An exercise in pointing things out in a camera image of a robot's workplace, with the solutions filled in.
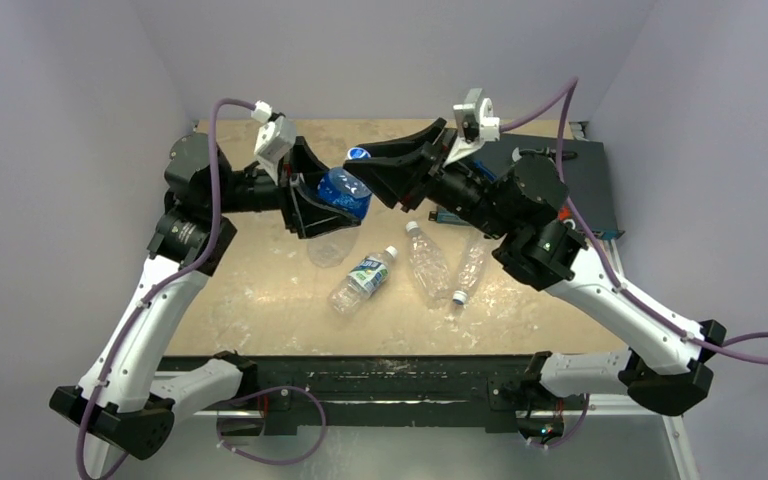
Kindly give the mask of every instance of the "white bracket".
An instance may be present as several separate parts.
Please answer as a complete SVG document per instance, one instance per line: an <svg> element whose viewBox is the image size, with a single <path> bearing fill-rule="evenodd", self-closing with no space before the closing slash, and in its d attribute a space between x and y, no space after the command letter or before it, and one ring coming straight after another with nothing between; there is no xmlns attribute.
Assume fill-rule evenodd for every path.
<svg viewBox="0 0 768 480"><path fill-rule="evenodd" d="M495 142L501 135L501 121L499 117L493 116L493 102L484 96L482 89L470 90L464 103L455 105L454 111L458 137L443 166L477 152L485 142ZM475 130L477 135L469 133Z"/></svg>
<svg viewBox="0 0 768 480"><path fill-rule="evenodd" d="M580 393L625 395L628 387L619 372L628 365L631 350L564 355L553 353L540 370L540 385L556 397Z"/></svg>

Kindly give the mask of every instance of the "gray wall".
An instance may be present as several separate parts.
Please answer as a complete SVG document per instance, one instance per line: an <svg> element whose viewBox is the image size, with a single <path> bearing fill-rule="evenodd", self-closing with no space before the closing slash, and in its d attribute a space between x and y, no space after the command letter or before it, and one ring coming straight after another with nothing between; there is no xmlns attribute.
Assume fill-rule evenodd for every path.
<svg viewBox="0 0 768 480"><path fill-rule="evenodd" d="M658 2L591 133L629 276L732 334L768 330L768 0ZM687 415L703 478L768 478L768 367L710 364L711 396Z"/></svg>
<svg viewBox="0 0 768 480"><path fill-rule="evenodd" d="M75 478L48 410L138 278L186 117L127 0L0 0L0 478Z"/></svg>
<svg viewBox="0 0 768 480"><path fill-rule="evenodd" d="M223 96L297 118L448 116L473 86L514 117L579 75L586 119L654 0L134 3L193 117Z"/></svg>

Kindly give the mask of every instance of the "clear plastic bottle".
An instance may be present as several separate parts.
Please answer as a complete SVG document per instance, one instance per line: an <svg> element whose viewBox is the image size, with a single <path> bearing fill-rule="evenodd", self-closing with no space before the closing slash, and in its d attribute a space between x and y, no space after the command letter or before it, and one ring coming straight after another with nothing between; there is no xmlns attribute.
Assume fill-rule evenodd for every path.
<svg viewBox="0 0 768 480"><path fill-rule="evenodd" d="M334 310L347 316L355 313L390 276L390 268L398 255L399 251L393 246L367 255L328 295Z"/></svg>
<svg viewBox="0 0 768 480"><path fill-rule="evenodd" d="M481 277L487 266L487 254L495 243L484 238L479 230L473 230L464 248L461 264L455 274L452 301L456 305L466 305L470 297L478 290Z"/></svg>
<svg viewBox="0 0 768 480"><path fill-rule="evenodd" d="M432 305L445 301L451 279L443 251L419 228L418 223L408 222L405 230L410 237L408 257L419 287Z"/></svg>
<svg viewBox="0 0 768 480"><path fill-rule="evenodd" d="M342 167L332 168L322 177L317 189L319 198L346 210L361 220L369 210L372 192ZM307 240L307 255L321 268L336 267L352 253L358 228L344 228Z"/></svg>

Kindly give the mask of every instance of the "table surface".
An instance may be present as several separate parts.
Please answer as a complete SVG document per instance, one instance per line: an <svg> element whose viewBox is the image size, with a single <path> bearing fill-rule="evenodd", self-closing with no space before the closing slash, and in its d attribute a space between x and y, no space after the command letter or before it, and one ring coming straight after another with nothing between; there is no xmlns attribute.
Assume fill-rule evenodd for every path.
<svg viewBox="0 0 768 480"><path fill-rule="evenodd" d="M430 120L297 120L319 159L342 163L348 148L402 137ZM225 120L217 140L234 169L252 162L259 124ZM206 122L198 131L206 132ZM554 136L557 122L535 121L514 133ZM319 268L305 241L284 229L278 212L230 214L237 236L218 270L187 311L169 355L210 355L237 350L248 355L424 355L531 353L541 350L596 352L622 343L576 308L520 285L492 258L478 292L460 309L429 308L417 289L406 255L361 311L337 315L329 292L363 257L388 245L407 253L405 223L420 222L440 245L454 273L469 234L466 227L427 220L434 208L390 210L373 198L352 253L337 267Z"/></svg>

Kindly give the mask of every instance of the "purple cable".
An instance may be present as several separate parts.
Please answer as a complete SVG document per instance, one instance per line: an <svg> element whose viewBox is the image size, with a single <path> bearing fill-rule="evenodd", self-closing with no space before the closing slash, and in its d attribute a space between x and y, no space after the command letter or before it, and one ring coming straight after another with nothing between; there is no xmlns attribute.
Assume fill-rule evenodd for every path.
<svg viewBox="0 0 768 480"><path fill-rule="evenodd" d="M569 97L571 99L572 95L568 94L568 92L571 92L571 91L575 90L575 85L577 83L578 83L578 77L572 77L566 83L566 85L564 85L564 87L561 88L561 90L558 93L555 94L554 97L549 99L548 102L546 102L543 105L537 107L536 110L534 110L533 112L529 113L528 115L526 115L524 117L520 117L520 118L514 120L513 122L506 123L506 124L500 126L499 127L499 132L500 133L510 132L511 130L513 130L515 128L519 128L519 127L525 125L526 123L531 122L532 120L536 119L540 115L543 115L544 113L546 113L550 108L554 107L556 103L558 103L562 98L564 98L564 95L567 95L567 97Z"/></svg>
<svg viewBox="0 0 768 480"><path fill-rule="evenodd" d="M319 400L316 399L310 392L303 388L294 387L292 385L287 385L284 387L271 387L267 388L265 390L261 390L256 393L252 393L250 395L246 395L245 397L235 398L234 400L230 401L231 405L242 405L243 403L257 397L261 397L263 395L270 394L272 392L277 392L280 390L292 390L294 392L299 392L305 396L307 396L310 401L313 402L314 405L316 405L316 409L319 411L319 418L322 420L322 428L319 429L319 437L316 439L316 442L314 442L313 446L308 449L305 453L299 455L298 457L288 458L286 460L274 460L271 458L263 458L258 457L256 455L252 455L251 453L246 453L242 450L239 450L237 447L234 447L233 445L229 445L225 440L222 438L222 432L219 429L219 422L216 422L216 436L219 438L219 445L228 450L231 453L236 453L237 455L241 457L248 458L249 460L254 460L255 462L265 463L266 465L275 465L275 466L285 466L285 465L292 465L294 463L299 463L303 460L306 460L308 457L314 454L316 450L319 449L319 447L322 445L322 441L325 440L325 433L328 431L327 426L325 425L325 409L322 408L322 403L319 402Z"/></svg>
<svg viewBox="0 0 768 480"><path fill-rule="evenodd" d="M569 113L569 105L570 105L570 102L572 101L572 94L575 91L575 87L577 84L578 84L577 77L573 77L569 82L567 82L567 87L566 87L567 90L565 92L566 99L564 100L564 106L563 106L563 109L561 110L561 119L558 125L558 143L555 148L555 167L558 170L558 177L561 179L562 182L564 181L564 168L563 168L563 162L561 160L563 156L563 146L564 146L564 126L566 125L566 118L567 118L567 114ZM560 100L560 98L555 98L554 102L557 102L558 100ZM682 338L686 338L688 336L688 333L684 331L681 327L672 323L666 317L659 314L652 307L647 305L646 302L640 300L633 293L623 288L622 282L620 281L619 277L617 277L617 274L614 271L614 268L611 266L611 263L608 261L608 256L605 253L605 250L602 249L602 246L599 243L599 240L593 234L593 230L590 229L590 226L587 225L587 222L584 221L584 218L578 212L578 209L575 207L575 203L573 203L572 198L567 198L567 205L569 205L570 212L572 213L576 222L578 222L578 225L581 225L582 230L584 230L584 234L587 236L587 239L590 240L592 247L596 250L596 253L599 256L599 261L602 263L603 270L605 270L605 273L608 275L608 279L610 279L611 284L613 284L613 286L617 289L617 291L620 292L622 296L624 296L626 299L628 299L628 301L631 302L634 306L639 308L641 311L643 311L646 315L654 319L656 322L660 323L661 325L663 325L664 327L666 327L676 335L679 335ZM741 335L739 337L734 337L724 342L723 347L726 347L729 345L735 345L741 342L745 342L747 340L754 340L758 338L768 338L768 332L756 332L756 333ZM699 345L705 350L710 350L720 355L731 357L737 360L742 360L744 362L757 363L760 365L768 365L768 357L759 357L756 355L749 355L747 353L735 352L733 350L728 350L723 347L714 345L713 343L706 342L704 340L699 340L693 337L689 338L689 341L695 345Z"/></svg>
<svg viewBox="0 0 768 480"><path fill-rule="evenodd" d="M540 448L540 449L552 449L560 447L561 445L567 443L573 435L575 435L575 432L578 431L579 428L581 428L581 424L584 423L584 417L587 416L587 411L590 410L590 394L586 393L584 394L584 405L581 406L581 415L578 416L578 420L575 421L575 424L572 426L572 428L569 429L569 431L564 432L564 434L559 438L557 441L552 443L545 443L543 445L533 445L534 447Z"/></svg>
<svg viewBox="0 0 768 480"><path fill-rule="evenodd" d="M219 238L219 220L222 214L220 210L222 192L219 190L219 160L216 155L216 118L219 115L219 109L224 105L236 105L239 107L247 108L249 110L255 109L253 103L243 100L235 100L233 98L223 98L222 100L216 102L210 112L210 126L207 132L207 144L209 148L208 159L210 166L210 194L213 208L210 217L210 236L207 240L207 246L205 246L202 254L199 255L199 257L193 263L187 265L163 281L157 283L157 285L153 286L142 298L141 305L149 304L161 290L166 288L167 285L202 266L202 264L207 261L208 257L210 257L210 254L213 253L213 249L216 248L216 242ZM107 473L98 477L98 479L94 479L92 476L90 476L89 472L87 472L87 466L84 462L84 446L87 440L87 432L89 430L90 416L92 415L93 406L96 404L96 402L98 402L98 397L101 396L101 386L104 385L104 383L107 381L107 376L110 374L113 360L115 360L116 354L118 354L119 350L122 348L122 343L125 341L125 337L128 336L128 333L130 333L131 329L134 327L134 324L143 311L143 307L141 305L138 305L134 308L134 311L132 311L131 315L128 316L128 319L125 321L125 324L122 326L119 334L113 340L113 344L110 346L110 350L107 352L107 358L104 359L104 363L101 366L101 374L98 376L98 385L93 388L93 391L90 394L90 398L87 401L87 406L84 409L84 414L81 416L81 424L78 427L78 442L75 448L75 461L78 465L78 475L81 477L81 480L109 479L113 476L114 473L116 473L116 470L122 466L122 463L125 462L125 458L128 456L127 454L123 454L118 460L116 460L116 463Z"/></svg>

